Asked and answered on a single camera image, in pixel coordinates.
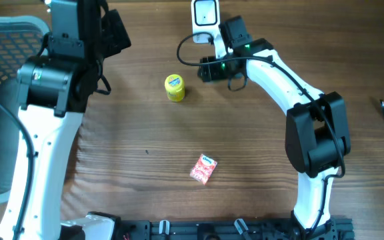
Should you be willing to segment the yellow lidded jar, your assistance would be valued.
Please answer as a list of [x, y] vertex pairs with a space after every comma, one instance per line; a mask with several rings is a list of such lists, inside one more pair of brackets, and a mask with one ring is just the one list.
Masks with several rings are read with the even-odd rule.
[[185, 82], [182, 76], [178, 74], [169, 75], [164, 86], [169, 100], [180, 102], [185, 97]]

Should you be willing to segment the red tissue packet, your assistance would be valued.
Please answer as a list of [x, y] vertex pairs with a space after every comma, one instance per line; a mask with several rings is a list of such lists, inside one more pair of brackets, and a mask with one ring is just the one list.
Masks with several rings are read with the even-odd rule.
[[201, 154], [189, 176], [206, 185], [216, 166], [217, 162], [214, 159]]

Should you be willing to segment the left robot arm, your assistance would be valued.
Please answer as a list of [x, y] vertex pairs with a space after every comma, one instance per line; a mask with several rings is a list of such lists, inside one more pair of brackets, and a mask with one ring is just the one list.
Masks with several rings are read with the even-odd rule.
[[105, 0], [48, 1], [51, 29], [17, 72], [17, 158], [0, 239], [83, 239], [64, 225], [61, 196], [69, 155], [89, 97], [106, 83], [103, 62], [131, 46]]

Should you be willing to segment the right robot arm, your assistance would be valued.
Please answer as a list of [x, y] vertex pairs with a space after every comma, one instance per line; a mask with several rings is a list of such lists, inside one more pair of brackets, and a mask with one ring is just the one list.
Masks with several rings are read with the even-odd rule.
[[331, 188], [335, 179], [344, 177], [344, 157], [351, 150], [342, 96], [307, 84], [270, 42], [251, 38], [240, 16], [223, 23], [194, 23], [192, 38], [215, 48], [214, 56], [196, 64], [202, 81], [231, 81], [242, 75], [264, 89], [286, 116], [285, 152], [298, 172], [289, 236], [316, 239], [332, 232]]

